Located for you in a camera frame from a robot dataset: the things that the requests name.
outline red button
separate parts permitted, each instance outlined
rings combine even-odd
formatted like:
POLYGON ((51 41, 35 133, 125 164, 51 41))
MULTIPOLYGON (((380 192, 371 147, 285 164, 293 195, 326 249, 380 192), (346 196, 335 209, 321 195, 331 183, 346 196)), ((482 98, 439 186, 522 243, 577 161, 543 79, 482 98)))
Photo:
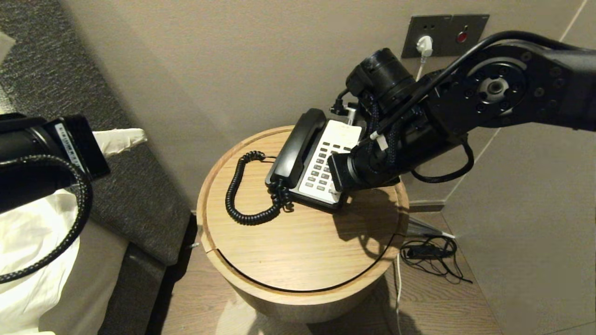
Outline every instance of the red button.
POLYGON ((465 40, 468 39, 468 33, 461 32, 457 34, 457 38, 455 39, 458 43, 463 43, 465 40))

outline screw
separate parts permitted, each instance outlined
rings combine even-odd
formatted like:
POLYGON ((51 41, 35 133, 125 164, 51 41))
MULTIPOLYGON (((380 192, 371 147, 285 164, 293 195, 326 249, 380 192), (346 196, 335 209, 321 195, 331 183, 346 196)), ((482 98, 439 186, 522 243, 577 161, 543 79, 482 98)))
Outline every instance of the screw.
POLYGON ((474 75, 474 78, 478 79, 478 80, 482 80, 486 77, 484 71, 478 71, 476 72, 476 74, 474 75))
POLYGON ((561 73, 563 73, 563 70, 559 66, 553 67, 548 72, 548 74, 551 75, 551 77, 559 77, 561 75, 561 73))
POLYGON ((509 107, 511 107, 511 104, 509 103, 509 101, 507 101, 507 100, 504 100, 504 101, 501 101, 501 103, 499 104, 499 107, 500 107, 502 110, 506 110, 506 109, 508 109, 509 107))
POLYGON ((530 51, 526 51, 521 54, 520 58, 521 58, 521 61, 525 63, 532 59, 532 53, 530 51))
POLYGON ((555 88, 561 88, 561 87, 563 87, 563 85, 565 85, 565 79, 563 79, 563 78, 558 78, 558 79, 556 79, 556 80, 555 80, 555 81, 552 83, 552 85, 553 85, 555 88))
POLYGON ((504 76, 504 75, 506 75, 507 73, 509 73, 509 68, 508 68, 508 67, 506 67, 506 66, 501 66, 501 67, 499 68, 499 74, 500 74, 501 76, 504 76))
POLYGON ((543 95, 544 95, 544 88, 539 87, 534 90, 534 97, 539 98, 543 95))

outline wall plate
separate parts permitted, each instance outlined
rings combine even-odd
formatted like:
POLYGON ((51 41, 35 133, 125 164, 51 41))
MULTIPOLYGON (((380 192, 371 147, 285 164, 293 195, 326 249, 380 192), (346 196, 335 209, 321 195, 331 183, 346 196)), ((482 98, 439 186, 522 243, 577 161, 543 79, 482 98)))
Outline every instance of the wall plate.
POLYGON ((433 39, 433 56, 458 56, 478 43, 489 14, 418 15, 412 16, 402 51, 402 58, 418 58, 416 43, 424 36, 433 39), (458 43, 457 36, 465 31, 467 38, 458 43))

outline white plug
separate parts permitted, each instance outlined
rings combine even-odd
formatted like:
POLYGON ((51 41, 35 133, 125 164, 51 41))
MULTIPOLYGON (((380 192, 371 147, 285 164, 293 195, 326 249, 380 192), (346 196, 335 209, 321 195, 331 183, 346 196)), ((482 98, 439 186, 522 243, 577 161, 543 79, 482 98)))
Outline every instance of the white plug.
POLYGON ((429 58, 433 54, 433 39, 428 36, 422 36, 418 43, 416 43, 416 50, 420 52, 420 67, 418 68, 418 75, 416 75, 416 81, 422 77, 422 69, 426 63, 426 58, 429 58))

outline wooden tabletop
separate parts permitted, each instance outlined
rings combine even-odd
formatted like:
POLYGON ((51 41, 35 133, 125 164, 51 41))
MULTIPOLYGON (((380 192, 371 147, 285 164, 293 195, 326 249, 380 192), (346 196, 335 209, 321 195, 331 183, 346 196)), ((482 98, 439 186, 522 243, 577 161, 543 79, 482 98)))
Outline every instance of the wooden tabletop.
MULTIPOLYGON (((396 257, 407 229, 402 184, 354 192, 336 213, 295 203, 293 212, 258 226, 240 225, 228 216, 224 198, 238 158, 251 150, 277 155, 291 130, 275 128, 246 139, 213 167, 197 204, 205 251, 217 250, 220 257, 210 258, 212 262, 226 262, 249 282, 287 292, 330 290, 366 277, 373 268, 379 268, 380 276, 396 257)), ((247 165, 236 196, 239 211, 253 214, 271 205, 265 187, 270 168, 271 163, 247 165)))

